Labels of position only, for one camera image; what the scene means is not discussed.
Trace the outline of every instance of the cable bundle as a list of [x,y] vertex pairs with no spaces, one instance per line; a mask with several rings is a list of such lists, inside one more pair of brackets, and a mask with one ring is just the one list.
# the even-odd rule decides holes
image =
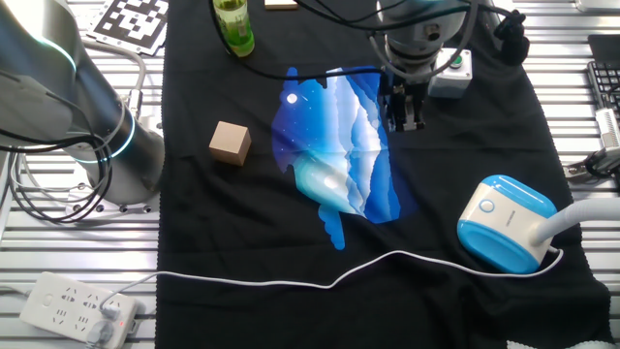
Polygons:
[[[104,196],[107,194],[109,190],[109,186],[111,184],[111,179],[112,179],[112,168],[111,168],[111,162],[110,162],[111,151],[109,148],[109,141],[111,140],[111,137],[109,137],[107,140],[103,140],[101,137],[96,136],[93,133],[90,123],[88,122],[86,116],[83,114],[82,110],[78,108],[76,105],[52,93],[48,92],[46,95],[66,105],[73,111],[77,111],[77,113],[80,114],[86,121],[89,133],[84,134],[84,136],[71,137],[71,138],[67,138],[67,139],[59,140],[59,141],[43,141],[43,140],[31,139],[31,138],[24,137],[21,135],[16,135],[14,133],[0,129],[0,135],[2,136],[12,138],[18,141],[32,143],[32,144],[48,145],[45,147],[13,147],[13,146],[0,145],[0,150],[8,151],[10,153],[10,156],[9,156],[10,175],[7,181],[7,186],[11,190],[11,193],[13,194],[13,197],[15,198],[15,201],[17,202],[17,204],[29,215],[37,219],[45,220],[45,221],[56,223],[56,224],[76,223],[82,220],[88,214],[90,214],[90,212],[92,212],[99,205],[99,203],[101,202],[101,200],[104,198]],[[92,148],[92,151],[95,152],[95,155],[97,157],[97,166],[99,169],[100,181],[97,185],[92,187],[93,192],[84,198],[81,198],[78,200],[57,199],[51,196],[49,192],[65,192],[65,191],[74,189],[75,187],[58,188],[58,189],[41,187],[39,183],[37,182],[37,180],[34,178],[34,176],[32,176],[32,174],[30,173],[30,169],[27,166],[27,163],[24,158],[24,154],[40,154],[40,153],[50,152],[50,151],[57,150],[57,149],[66,148],[66,147],[73,146],[79,143],[87,143]],[[26,186],[19,181],[19,169],[20,169],[19,164],[20,163],[24,164],[24,170],[27,172],[34,186]],[[46,195],[47,197],[49,197],[50,199],[54,201],[58,201],[62,203],[85,202],[85,204],[79,205],[79,207],[77,207],[77,209],[71,214],[61,216],[61,217],[51,217],[47,215],[46,213],[44,213],[40,208],[38,208],[33,203],[32,199],[28,197],[25,189],[34,190],[34,191],[43,193],[44,195]]]

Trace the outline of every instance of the green liquid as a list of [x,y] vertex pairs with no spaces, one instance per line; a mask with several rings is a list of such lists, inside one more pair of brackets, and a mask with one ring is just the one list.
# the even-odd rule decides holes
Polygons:
[[232,50],[239,57],[250,54],[254,50],[254,34],[250,27],[246,0],[216,1],[215,7],[220,28]]

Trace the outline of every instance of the metal slatted table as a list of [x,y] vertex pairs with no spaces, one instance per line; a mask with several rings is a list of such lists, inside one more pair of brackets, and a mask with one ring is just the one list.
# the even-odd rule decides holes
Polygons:
[[[103,0],[69,0],[82,35]],[[585,75],[592,60],[587,36],[592,33],[620,34],[620,16],[593,16],[579,12],[569,0],[517,0],[514,5],[528,16],[526,34],[532,42],[523,64],[542,103],[549,128],[563,163],[582,160],[602,147],[594,118],[594,102]],[[161,122],[164,49],[145,57],[148,76],[144,84],[144,106],[140,122],[157,130]],[[118,93],[127,94],[138,68],[124,58],[90,51]],[[72,183],[77,167],[63,152],[28,156],[42,185]],[[572,186],[575,200],[616,196],[611,181]],[[46,201],[48,211],[64,209]],[[33,287],[40,273],[54,271],[107,289],[147,275],[156,269],[158,213],[127,215],[93,228],[53,226],[31,218],[11,204],[0,241],[0,283],[23,289]],[[595,276],[611,291],[610,325],[620,341],[620,222],[582,224],[583,247]],[[151,349],[155,336],[155,279],[127,294],[141,303],[139,329],[124,349]],[[82,344],[22,324],[19,311],[24,298],[0,297],[0,348],[81,349]]]

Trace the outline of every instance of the black cloth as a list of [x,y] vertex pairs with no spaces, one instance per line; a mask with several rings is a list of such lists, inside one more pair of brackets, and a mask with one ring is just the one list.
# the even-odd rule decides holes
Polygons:
[[[372,0],[332,3],[350,18],[374,10]],[[249,6],[256,49],[246,61],[259,69],[284,75],[296,67],[303,75],[377,63],[363,32],[303,10],[268,13],[261,0]],[[293,171],[282,172],[274,157],[271,125],[283,105],[283,82],[241,68],[215,35],[206,1],[170,2],[159,270],[328,284],[402,249],[493,272],[456,235],[456,222],[483,178],[510,175],[558,209],[572,201],[530,81],[521,67],[495,58],[479,26],[468,46],[474,79],[465,96],[428,99],[425,130],[387,134],[390,166],[403,174],[394,186],[413,196],[412,213],[385,223],[339,213],[346,247],[338,250],[319,204],[297,190]],[[220,120],[250,130],[252,147],[241,168],[209,154]],[[478,277],[403,256],[386,258],[329,291],[161,276],[156,346],[505,348],[512,340],[566,348],[611,341],[609,294],[594,279],[580,243],[578,228],[556,237],[553,245],[565,250],[564,260],[524,280]]]

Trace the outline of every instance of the blue ring light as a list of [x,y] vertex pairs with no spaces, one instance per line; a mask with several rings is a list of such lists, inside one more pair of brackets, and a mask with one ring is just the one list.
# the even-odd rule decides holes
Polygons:
[[[134,133],[136,131],[136,120],[130,113],[128,113],[128,115],[132,119],[132,131],[129,133],[129,137],[127,138],[127,141],[123,144],[123,146],[119,147],[118,150],[114,151],[114,153],[109,158],[102,159],[101,161],[107,161],[108,159],[111,159],[114,156],[120,154],[123,150],[125,150],[125,148],[129,145],[129,143],[134,138]],[[79,159],[76,159],[75,157],[74,159],[82,164],[96,164],[97,163],[97,160],[79,160]]]

